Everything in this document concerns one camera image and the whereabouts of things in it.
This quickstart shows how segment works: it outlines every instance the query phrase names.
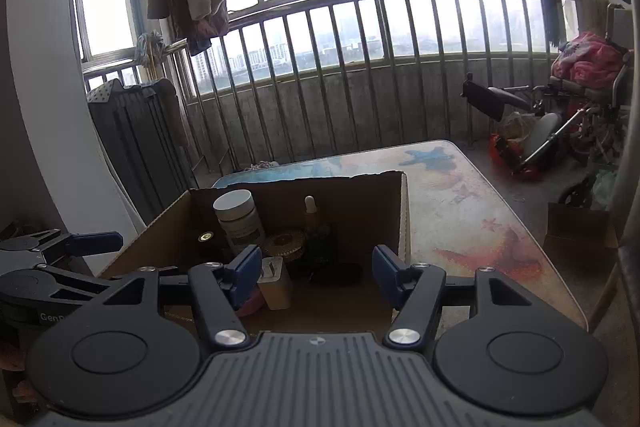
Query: circular pad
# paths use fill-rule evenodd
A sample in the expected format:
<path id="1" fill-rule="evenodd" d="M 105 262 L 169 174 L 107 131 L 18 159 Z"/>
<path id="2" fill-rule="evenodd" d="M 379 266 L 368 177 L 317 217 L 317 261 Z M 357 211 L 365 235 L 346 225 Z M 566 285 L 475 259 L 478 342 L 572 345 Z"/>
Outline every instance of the circular pad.
<path id="1" fill-rule="evenodd" d="M 89 373 L 115 375 L 136 367 L 147 351 L 146 342 L 131 333 L 103 331 L 78 342 L 72 357 Z"/>
<path id="2" fill-rule="evenodd" d="M 607 377 L 602 346 L 547 305 L 490 305 L 446 331 L 433 367 L 453 391 L 509 415 L 588 406 Z"/>
<path id="3" fill-rule="evenodd" d="M 37 338 L 26 368 L 55 409 L 108 421 L 170 403 L 199 364 L 195 338 L 155 309 L 89 303 Z"/>
<path id="4" fill-rule="evenodd" d="M 550 371 L 562 360 L 562 349 L 553 340 L 537 333 L 515 331 L 489 343 L 491 359 L 509 371 L 539 375 Z"/>

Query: white jar lid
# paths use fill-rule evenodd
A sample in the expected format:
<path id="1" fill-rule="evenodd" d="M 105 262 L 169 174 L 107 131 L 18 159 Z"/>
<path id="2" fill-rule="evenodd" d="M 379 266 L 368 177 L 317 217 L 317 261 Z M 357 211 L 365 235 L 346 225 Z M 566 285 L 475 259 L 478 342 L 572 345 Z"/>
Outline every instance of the white jar lid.
<path id="1" fill-rule="evenodd" d="M 221 221 L 240 219 L 255 207 L 254 198 L 248 190 L 232 190 L 213 202 L 213 209 Z"/>

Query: floor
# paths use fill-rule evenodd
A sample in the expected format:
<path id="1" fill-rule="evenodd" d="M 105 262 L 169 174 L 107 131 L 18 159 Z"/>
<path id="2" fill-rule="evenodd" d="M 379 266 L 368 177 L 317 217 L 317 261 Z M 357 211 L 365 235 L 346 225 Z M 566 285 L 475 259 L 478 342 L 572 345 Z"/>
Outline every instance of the floor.
<path id="1" fill-rule="evenodd" d="M 485 144 L 476 143 L 463 152 L 500 192 L 536 240 L 542 244 L 546 233 L 546 206 L 557 201 L 562 191 L 585 176 L 585 169 L 565 158 L 537 182 L 516 181 L 508 171 L 497 168 L 489 158 Z M 606 273 L 585 273 L 562 259 L 552 259 L 560 275 L 589 316 L 607 277 Z M 625 295 L 618 291 L 609 312 L 594 335 L 609 357 L 609 376 L 593 408 L 607 427 L 638 425 L 638 361 L 631 317 Z"/>

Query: balcony railing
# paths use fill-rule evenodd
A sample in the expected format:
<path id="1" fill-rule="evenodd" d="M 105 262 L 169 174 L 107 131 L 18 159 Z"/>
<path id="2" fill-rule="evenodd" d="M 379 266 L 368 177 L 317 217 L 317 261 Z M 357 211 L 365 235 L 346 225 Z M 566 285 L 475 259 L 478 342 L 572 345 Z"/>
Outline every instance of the balcony railing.
<path id="1" fill-rule="evenodd" d="M 370 39 L 367 40 L 360 5 L 363 1 L 373 2 L 375 4 L 380 35 L 379 43 Z M 456 13 L 455 20 L 460 33 L 460 42 L 455 52 L 449 52 L 450 45 L 443 38 L 442 14 L 438 11 L 437 1 L 421 0 L 427 3 L 430 2 L 433 13 L 437 51 L 430 53 L 426 53 L 424 49 L 421 49 L 421 45 L 424 47 L 424 43 L 419 39 L 420 35 L 417 30 L 417 20 L 414 18 L 414 3 L 412 3 L 412 1 L 413 0 L 403 0 L 410 35 L 410 42 L 407 41 L 404 50 L 397 42 L 398 36 L 394 33 L 396 22 L 393 19 L 390 20 L 390 14 L 388 12 L 390 0 L 297 0 L 281 6 L 273 6 L 259 12 L 242 14 L 233 19 L 230 24 L 231 32 L 235 30 L 238 31 L 241 47 L 241 54 L 238 56 L 229 56 L 226 41 L 230 36 L 220 38 L 219 45 L 216 48 L 217 54 L 214 54 L 213 51 L 210 50 L 197 57 L 188 56 L 185 49 L 185 41 L 179 41 L 169 45 L 166 49 L 166 60 L 163 64 L 164 74 L 171 78 L 176 86 L 182 105 L 184 121 L 186 122 L 186 127 L 188 127 L 191 137 L 193 137 L 193 148 L 197 158 L 202 160 L 206 158 L 207 153 L 210 153 L 210 155 L 218 161 L 222 174 L 225 173 L 225 169 L 221 165 L 227 153 L 230 161 L 230 169 L 238 170 L 247 166 L 249 163 L 255 164 L 260 159 L 265 159 L 265 154 L 270 160 L 277 159 L 279 161 L 292 162 L 302 158 L 320 157 L 328 154 L 335 155 L 345 152 L 344 147 L 338 146 L 337 144 L 337 136 L 339 135 L 341 137 L 342 134 L 351 135 L 351 143 L 353 146 L 350 146 L 350 150 L 363 150 L 371 146 L 388 144 L 388 140 L 386 140 L 386 142 L 383 140 L 381 124 L 381 121 L 386 121 L 386 117 L 389 116 L 386 114 L 388 110 L 383 109 L 381 106 L 382 102 L 385 101 L 381 100 L 381 96 L 383 95 L 376 92 L 376 82 L 374 81 L 374 73 L 378 74 L 377 72 L 379 70 L 386 71 L 385 74 L 388 75 L 388 82 L 392 85 L 391 96 L 394 113 L 392 117 L 396 127 L 393 141 L 397 143 L 406 143 L 415 140 L 415 132 L 411 133 L 413 138 L 409 137 L 408 129 L 413 129 L 417 126 L 422 130 L 421 136 L 418 136 L 417 139 L 433 139 L 437 137 L 452 138 L 452 119 L 459 121 L 461 118 L 458 105 L 456 104 L 455 108 L 450 107 L 453 97 L 457 96 L 457 92 L 455 92 L 457 88 L 455 86 L 458 86 L 461 81 L 459 78 L 451 78 L 450 73 L 447 71 L 448 64 L 452 62 L 460 63 L 463 73 L 470 70 L 471 61 L 474 64 L 477 64 L 479 61 L 484 62 L 483 76 L 488 86 L 494 85 L 494 82 L 497 80 L 498 85 L 513 86 L 516 77 L 514 73 L 514 60 L 518 60 L 518 63 L 526 61 L 526 83 L 533 85 L 536 82 L 543 82 L 545 80 L 544 78 L 540 78 L 540 74 L 536 75 L 534 61 L 536 61 L 536 63 L 540 63 L 540 61 L 544 62 L 546 71 L 549 71 L 553 53 L 546 38 L 544 39 L 544 51 L 534 50 L 532 15 L 529 13 L 530 4 L 527 0 L 520 0 L 522 3 L 522 13 L 524 14 L 524 34 L 526 35 L 526 48 L 524 43 L 522 43 L 521 50 L 514 50 L 508 3 L 507 0 L 500 0 L 501 10 L 498 15 L 502 19 L 501 23 L 504 24 L 504 38 L 506 42 L 502 46 L 503 50 L 499 52 L 492 50 L 490 28 L 495 24 L 495 14 L 494 17 L 488 21 L 485 0 L 478 0 L 483 45 L 478 45 L 478 42 L 475 42 L 473 50 L 467 45 L 468 20 L 465 20 L 465 17 L 463 17 L 460 0 L 453 0 Z M 361 57 L 361 60 L 351 62 L 349 61 L 349 57 L 346 57 L 346 53 L 351 52 L 350 48 L 341 44 L 340 30 L 335 14 L 335 7 L 345 4 L 351 4 L 353 6 L 357 33 L 360 38 L 357 46 L 360 49 L 357 55 Z M 541 9 L 543 9 L 545 3 L 540 3 L 540 6 Z M 319 8 L 328 9 L 331 26 L 330 33 L 335 41 L 335 51 L 331 51 L 332 54 L 335 54 L 335 61 L 337 61 L 335 65 L 328 66 L 322 63 L 325 57 L 323 50 L 319 49 L 318 35 L 312 17 L 312 11 Z M 298 61 L 300 60 L 301 54 L 296 55 L 294 49 L 289 16 L 296 14 L 300 14 L 300 17 L 304 15 L 306 19 L 306 28 L 308 29 L 311 45 L 311 52 L 309 54 L 309 59 L 312 57 L 311 69 L 307 69 L 308 64 L 304 64 L 303 68 L 300 67 Z M 284 28 L 285 42 L 281 42 L 277 46 L 270 45 L 265 27 L 266 23 L 273 20 L 280 20 Z M 245 33 L 247 28 L 253 25 L 257 25 L 260 32 L 262 47 L 259 52 L 250 50 L 247 47 Z M 380 53 L 376 52 L 376 58 L 372 58 L 370 53 L 372 44 L 377 48 L 382 48 Z M 274 57 L 272 56 L 275 53 L 277 53 L 278 56 L 281 55 L 278 59 L 278 64 L 274 63 Z M 499 60 L 500 63 L 506 62 L 505 78 L 495 78 L 495 65 L 492 64 L 492 61 L 496 60 Z M 430 121 L 433 120 L 431 114 L 433 111 L 428 107 L 426 90 L 430 89 L 429 86 L 432 78 L 425 78 L 425 68 L 431 68 L 431 64 L 437 64 L 433 76 L 439 77 L 437 81 L 439 82 L 438 91 L 441 100 L 438 101 L 437 105 L 441 109 L 442 131 L 440 132 L 431 132 L 429 129 Z M 267 78 L 257 78 L 256 73 L 260 71 L 261 66 L 266 67 L 265 72 L 267 72 Z M 91 78 L 101 77 L 102 79 L 106 79 L 110 75 L 114 76 L 115 74 L 117 74 L 122 81 L 122 71 L 128 68 L 132 68 L 135 80 L 139 82 L 136 67 L 132 60 L 129 60 L 99 70 L 85 71 L 85 83 L 87 84 Z M 286 70 L 286 73 L 280 73 L 280 70 L 283 68 Z M 362 74 L 366 81 L 354 86 L 353 82 L 350 82 L 350 75 L 356 72 Z M 415 118 L 412 120 L 408 116 L 409 112 L 402 103 L 400 77 L 402 76 L 402 81 L 406 82 L 405 77 L 407 75 L 411 76 L 411 81 L 417 87 L 417 105 L 420 114 L 417 120 Z M 337 76 L 340 78 L 342 86 L 341 96 L 344 97 L 348 116 L 346 119 L 346 127 L 343 126 L 341 122 L 337 123 L 334 121 L 334 118 L 332 118 L 332 104 L 334 102 L 332 102 L 333 99 L 328 94 L 326 86 L 326 80 L 329 76 Z M 294 118 L 291 111 L 287 110 L 292 100 L 283 100 L 281 90 L 284 89 L 285 85 L 288 86 L 290 82 L 295 86 L 295 89 L 290 92 L 295 93 L 294 97 L 297 104 L 296 112 L 298 112 L 299 109 L 299 118 Z M 304 87 L 305 83 L 308 82 L 316 83 L 316 86 L 319 88 L 317 90 L 317 96 L 310 98 L 308 89 L 305 94 Z M 261 89 L 268 89 L 274 97 L 274 107 L 272 111 L 268 113 L 268 109 L 264 107 L 264 100 L 258 94 Z M 367 96 L 370 102 L 370 118 L 364 124 L 364 127 L 362 124 L 358 126 L 356 123 L 356 120 L 361 121 L 362 118 L 356 115 L 356 110 L 354 110 L 353 99 L 354 97 L 360 96 L 359 90 L 368 91 Z M 252 100 L 255 110 L 253 110 L 253 107 L 251 109 L 247 107 L 247 97 Z M 433 103 L 433 100 L 429 101 L 430 107 L 433 107 Z M 326 135 L 328 135 L 328 147 L 320 147 L 318 140 L 314 139 L 317 138 L 319 132 L 314 127 L 318 126 L 318 119 L 315 120 L 315 123 L 311 122 L 309 109 L 315 107 L 321 107 L 324 114 L 324 126 L 326 126 L 326 130 L 322 130 L 322 132 L 326 132 Z M 466 105 L 465 110 L 467 113 L 463 115 L 462 118 L 466 121 L 466 141 L 472 143 L 474 140 L 474 119 L 468 109 L 466 109 Z M 282 136 L 279 136 L 279 132 L 273 132 L 273 124 L 271 125 L 271 132 L 268 129 L 268 121 L 273 120 L 273 117 L 279 122 Z M 256 146 L 257 137 L 250 127 L 259 128 L 261 142 L 263 142 L 264 147 L 262 147 L 262 145 L 260 145 L 260 147 Z M 370 127 L 372 128 L 374 139 L 365 138 L 362 135 L 363 128 L 368 129 Z M 296 133 L 296 136 L 303 133 L 306 145 L 308 145 L 308 149 L 305 147 L 304 153 L 301 153 L 300 145 L 296 147 L 294 144 L 294 142 L 299 144 L 300 140 L 292 140 L 292 130 Z M 220 153 L 220 138 L 222 137 L 226 143 L 222 148 L 224 152 Z M 460 139 L 460 133 L 457 133 L 453 138 Z M 281 152 L 275 150 L 274 140 L 277 140 L 278 143 L 284 142 L 284 147 L 281 148 Z"/>

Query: plastic bag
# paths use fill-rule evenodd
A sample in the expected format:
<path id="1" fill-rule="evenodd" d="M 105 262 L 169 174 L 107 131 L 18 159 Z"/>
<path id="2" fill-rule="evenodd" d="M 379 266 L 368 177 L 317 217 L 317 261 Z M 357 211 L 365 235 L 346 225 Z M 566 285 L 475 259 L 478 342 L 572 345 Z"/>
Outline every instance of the plastic bag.
<path id="1" fill-rule="evenodd" d="M 596 181 L 591 189 L 593 195 L 593 204 L 591 208 L 596 210 L 605 210 L 611 201 L 613 195 L 613 185 L 616 183 L 615 171 L 600 171 L 596 176 Z"/>
<path id="2" fill-rule="evenodd" d="M 502 119 L 498 125 L 498 134 L 511 144 L 520 145 L 529 137 L 538 120 L 538 117 L 532 114 L 520 114 L 514 111 Z"/>

